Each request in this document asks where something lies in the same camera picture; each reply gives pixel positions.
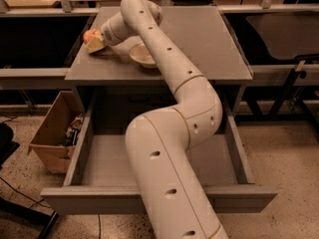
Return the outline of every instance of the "brown box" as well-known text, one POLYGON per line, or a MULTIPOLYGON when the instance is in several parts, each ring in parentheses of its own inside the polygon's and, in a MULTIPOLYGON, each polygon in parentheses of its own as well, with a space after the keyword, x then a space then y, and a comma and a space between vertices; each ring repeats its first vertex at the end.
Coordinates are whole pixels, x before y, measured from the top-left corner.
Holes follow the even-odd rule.
POLYGON ((30 142, 48 170, 66 173, 74 146, 64 146, 70 123, 82 112, 72 92, 59 92, 38 131, 30 142))

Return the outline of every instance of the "drawer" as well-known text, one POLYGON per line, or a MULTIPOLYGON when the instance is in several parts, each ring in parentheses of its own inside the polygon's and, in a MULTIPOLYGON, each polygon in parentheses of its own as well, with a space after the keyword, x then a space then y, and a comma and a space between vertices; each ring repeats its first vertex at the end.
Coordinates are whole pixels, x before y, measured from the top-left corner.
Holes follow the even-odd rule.
MULTIPOLYGON (((64 184, 44 188, 42 197, 60 214, 146 213, 125 132, 137 115, 173 104, 167 87, 95 87, 64 184)), ((226 101, 223 106, 218 132, 187 157, 216 212, 259 212, 277 193, 254 184, 226 101)))

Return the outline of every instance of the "bowl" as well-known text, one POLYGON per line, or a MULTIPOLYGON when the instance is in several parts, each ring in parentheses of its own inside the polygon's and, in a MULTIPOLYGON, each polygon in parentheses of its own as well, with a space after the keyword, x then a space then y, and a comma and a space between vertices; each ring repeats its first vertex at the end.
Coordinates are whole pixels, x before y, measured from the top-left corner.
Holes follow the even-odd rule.
POLYGON ((157 63, 152 58, 148 48, 144 43, 138 43, 131 47, 130 57, 145 68, 156 68, 157 63))

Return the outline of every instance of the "white robotic arm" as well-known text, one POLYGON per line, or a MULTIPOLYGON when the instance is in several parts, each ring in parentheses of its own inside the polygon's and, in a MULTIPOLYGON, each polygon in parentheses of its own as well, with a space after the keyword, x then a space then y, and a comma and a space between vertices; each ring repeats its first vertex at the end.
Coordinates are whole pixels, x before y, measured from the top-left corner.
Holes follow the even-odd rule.
POLYGON ((101 29, 109 45, 139 35, 177 101, 130 123, 129 159, 159 239, 228 238, 185 155, 216 132, 221 103, 200 70, 160 29, 160 15, 150 1, 123 0, 121 13, 101 29))

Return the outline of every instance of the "concrete floor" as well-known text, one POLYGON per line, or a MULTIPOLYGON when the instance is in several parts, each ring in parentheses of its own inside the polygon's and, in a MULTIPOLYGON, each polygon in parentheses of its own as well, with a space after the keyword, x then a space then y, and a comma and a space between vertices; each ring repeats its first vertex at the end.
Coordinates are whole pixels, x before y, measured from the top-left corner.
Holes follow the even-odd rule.
MULTIPOLYGON (((8 124, 21 146, 3 164, 0 176, 24 194, 40 200, 43 187, 59 186, 64 175, 47 171, 28 144, 44 113, 19 114, 8 124)), ((257 184, 272 185, 278 196, 257 214, 218 214, 232 239, 319 238, 319 135, 307 121, 241 124, 239 133, 257 184)), ((33 203, 0 181, 0 196, 15 203, 33 203)), ((51 214, 52 210, 33 209, 51 214)), ((102 238, 153 238, 146 215, 102 215, 102 238)), ((0 238, 37 238, 42 226, 0 211, 0 238)), ((49 239, 98 238, 97 215, 60 216, 49 239)))

